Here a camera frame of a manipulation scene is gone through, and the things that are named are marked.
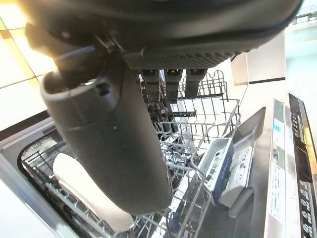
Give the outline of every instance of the control button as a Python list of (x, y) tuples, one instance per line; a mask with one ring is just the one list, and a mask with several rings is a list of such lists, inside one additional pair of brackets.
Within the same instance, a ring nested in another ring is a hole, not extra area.
[(303, 224), (303, 229), (304, 229), (304, 231), (306, 232), (306, 233), (308, 233), (309, 232), (309, 227), (308, 227), (308, 225), (307, 224)]
[(303, 214), (303, 217), (307, 219), (307, 217), (308, 217), (308, 216), (307, 216), (307, 212), (302, 211), (302, 214)]
[(313, 237), (313, 229), (312, 229), (312, 227), (309, 227), (309, 236)]
[(301, 204), (302, 204), (303, 206), (306, 206), (306, 201), (303, 200), (303, 199), (301, 199)]
[(307, 217), (308, 217), (307, 218), (308, 222), (311, 224), (312, 223), (312, 216), (310, 215), (310, 213), (307, 214)]

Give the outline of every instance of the dishwasher control panel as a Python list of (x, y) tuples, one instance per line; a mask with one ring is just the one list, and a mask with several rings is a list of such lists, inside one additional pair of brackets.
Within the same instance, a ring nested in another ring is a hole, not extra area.
[(316, 153), (312, 144), (309, 123), (304, 103), (293, 95), (289, 96), (292, 117), (292, 132), (296, 175), (298, 182), (299, 211), (301, 236), (314, 238), (316, 235), (316, 180), (312, 173), (312, 166), (316, 166)]

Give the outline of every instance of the stainless steel panel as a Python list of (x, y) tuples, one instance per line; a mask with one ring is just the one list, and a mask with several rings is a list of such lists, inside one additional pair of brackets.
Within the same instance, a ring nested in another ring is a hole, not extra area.
[(300, 237), (301, 224), (299, 212), (299, 197), (292, 130), (292, 115), (289, 99), (285, 106), (285, 173), (286, 173), (286, 237)]

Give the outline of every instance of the black cylindrical object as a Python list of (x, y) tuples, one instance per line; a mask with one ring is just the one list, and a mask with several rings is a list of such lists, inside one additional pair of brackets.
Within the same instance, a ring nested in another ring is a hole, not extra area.
[(119, 58), (102, 79), (68, 90), (49, 73), (41, 94), (58, 131), (99, 188), (121, 209), (144, 214), (172, 199), (170, 175), (132, 72)]

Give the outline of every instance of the lower dish rack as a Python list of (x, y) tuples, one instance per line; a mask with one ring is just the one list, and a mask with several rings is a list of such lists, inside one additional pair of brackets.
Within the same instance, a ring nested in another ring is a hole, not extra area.
[(206, 175), (199, 169), (199, 162), (213, 141), (226, 134), (233, 137), (241, 117), (239, 100), (229, 99), (226, 84), (221, 86), (224, 88), (216, 96), (178, 100), (169, 109), (156, 110), (161, 119), (154, 121), (154, 127), (172, 175), (173, 199), (165, 210), (133, 216), (134, 225), (127, 232), (115, 233), (60, 187), (53, 174), (55, 157), (58, 153), (75, 159), (76, 156), (56, 130), (25, 148), (21, 164), (47, 199), (85, 237), (197, 237), (212, 200), (212, 193), (204, 186)]

